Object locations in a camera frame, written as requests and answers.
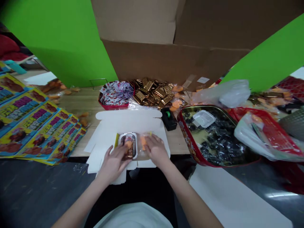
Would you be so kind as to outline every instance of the white box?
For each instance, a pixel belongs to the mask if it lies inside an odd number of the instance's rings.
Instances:
[[[89,164],[88,173],[97,173],[99,171],[107,149],[115,144],[117,133],[136,132],[142,134],[151,131],[164,141],[165,148],[170,157],[169,144],[164,124],[160,119],[161,116],[162,113],[157,110],[114,110],[98,112],[96,118],[101,120],[100,126],[95,130],[86,147],[93,148],[87,161],[87,164]],[[156,165],[151,160],[131,161],[127,166],[127,170],[155,167]]]

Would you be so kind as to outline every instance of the clear plastic container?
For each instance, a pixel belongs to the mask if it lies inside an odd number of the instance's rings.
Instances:
[[[216,118],[211,113],[205,110],[197,112],[192,116],[192,118],[194,119],[192,122],[196,127],[201,126],[203,128],[209,127],[216,120]]]

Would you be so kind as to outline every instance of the white plastic bag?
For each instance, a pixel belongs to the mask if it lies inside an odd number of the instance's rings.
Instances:
[[[246,113],[234,130],[234,136],[246,146],[249,146],[252,151],[260,154],[271,161],[282,160],[289,162],[302,162],[304,156],[297,156],[288,152],[276,150],[269,142],[263,142],[252,128],[252,123],[263,129],[264,123],[252,118],[250,112]]]
[[[248,80],[232,80],[203,89],[192,96],[191,104],[203,102],[220,107],[236,108],[250,96]]]

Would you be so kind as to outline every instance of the teal object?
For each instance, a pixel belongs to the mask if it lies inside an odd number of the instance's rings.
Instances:
[[[26,70],[24,70],[20,65],[18,65],[13,60],[6,60],[3,61],[7,66],[9,66],[13,71],[17,72],[18,74],[25,74]]]

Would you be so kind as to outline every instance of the green panel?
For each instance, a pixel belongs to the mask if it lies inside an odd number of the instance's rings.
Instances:
[[[223,82],[248,79],[253,92],[269,89],[304,65],[304,14],[242,58]]]
[[[99,38],[91,1],[10,2],[2,22],[66,86],[91,86],[90,79],[117,80]]]

